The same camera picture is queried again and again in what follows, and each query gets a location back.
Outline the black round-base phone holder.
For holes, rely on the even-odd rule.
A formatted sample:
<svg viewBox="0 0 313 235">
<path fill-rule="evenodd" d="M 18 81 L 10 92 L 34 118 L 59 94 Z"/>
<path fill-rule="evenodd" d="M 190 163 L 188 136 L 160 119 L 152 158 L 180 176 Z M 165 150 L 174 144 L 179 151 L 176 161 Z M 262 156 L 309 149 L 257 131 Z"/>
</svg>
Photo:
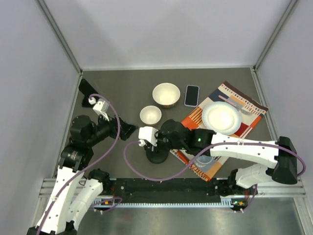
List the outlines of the black round-base phone holder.
<svg viewBox="0 0 313 235">
<path fill-rule="evenodd" d="M 165 146 L 148 145 L 144 147 L 147 159 L 154 164 L 161 164 L 168 158 L 170 149 Z"/>
</svg>

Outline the phone with lilac case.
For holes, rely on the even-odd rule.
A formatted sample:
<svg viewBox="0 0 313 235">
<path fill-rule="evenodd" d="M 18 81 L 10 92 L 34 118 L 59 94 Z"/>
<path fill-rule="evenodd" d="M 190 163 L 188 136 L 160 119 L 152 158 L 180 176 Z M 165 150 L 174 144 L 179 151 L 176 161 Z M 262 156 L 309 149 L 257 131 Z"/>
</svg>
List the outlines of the phone with lilac case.
<svg viewBox="0 0 313 235">
<path fill-rule="evenodd" d="M 199 102 L 199 86 L 187 85 L 185 91 L 184 105 L 186 107 L 197 107 Z"/>
</svg>

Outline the black wedge phone stand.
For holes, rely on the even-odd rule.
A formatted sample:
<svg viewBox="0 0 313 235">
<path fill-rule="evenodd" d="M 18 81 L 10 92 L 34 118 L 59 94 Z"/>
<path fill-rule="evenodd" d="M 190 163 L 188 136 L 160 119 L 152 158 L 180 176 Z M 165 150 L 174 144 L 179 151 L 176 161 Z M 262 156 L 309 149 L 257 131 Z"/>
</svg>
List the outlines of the black wedge phone stand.
<svg viewBox="0 0 313 235">
<path fill-rule="evenodd" d="M 83 108 L 92 108 L 93 105 L 89 103 L 89 96 L 84 96 L 81 102 Z"/>
</svg>

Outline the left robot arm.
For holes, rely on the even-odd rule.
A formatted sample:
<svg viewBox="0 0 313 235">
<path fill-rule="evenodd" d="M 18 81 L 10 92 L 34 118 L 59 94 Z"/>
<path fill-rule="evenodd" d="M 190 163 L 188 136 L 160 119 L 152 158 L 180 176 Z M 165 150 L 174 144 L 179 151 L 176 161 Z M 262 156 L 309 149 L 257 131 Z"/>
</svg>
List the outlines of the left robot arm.
<svg viewBox="0 0 313 235">
<path fill-rule="evenodd" d="M 45 212 L 37 225 L 28 229 L 29 235 L 75 235 L 79 225 L 96 197 L 106 194 L 112 188 L 109 173 L 100 169 L 92 170 L 81 192 L 75 191 L 84 176 L 83 169 L 93 157 L 93 146 L 107 137 L 117 134 L 125 141 L 137 129 L 121 118 L 91 121 L 89 116 L 74 118 L 70 127 L 68 144 L 61 152 L 57 178 Z"/>
</svg>

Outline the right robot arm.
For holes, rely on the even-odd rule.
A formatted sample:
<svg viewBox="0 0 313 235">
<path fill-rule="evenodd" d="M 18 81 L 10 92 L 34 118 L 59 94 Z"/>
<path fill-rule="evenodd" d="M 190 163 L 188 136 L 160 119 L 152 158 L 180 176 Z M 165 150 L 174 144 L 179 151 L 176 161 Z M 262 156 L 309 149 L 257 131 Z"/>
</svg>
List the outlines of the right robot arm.
<svg viewBox="0 0 313 235">
<path fill-rule="evenodd" d="M 290 138 L 280 136 L 276 141 L 241 140 L 208 129 L 189 129 L 172 119 L 160 129 L 141 127 L 139 144 L 147 157 L 167 158 L 170 150 L 184 150 L 194 159 L 200 156 L 228 157 L 253 162 L 247 168 L 231 171 L 228 188 L 232 193 L 241 193 L 259 183 L 277 182 L 295 185 L 300 173 L 300 160 Z"/>
</svg>

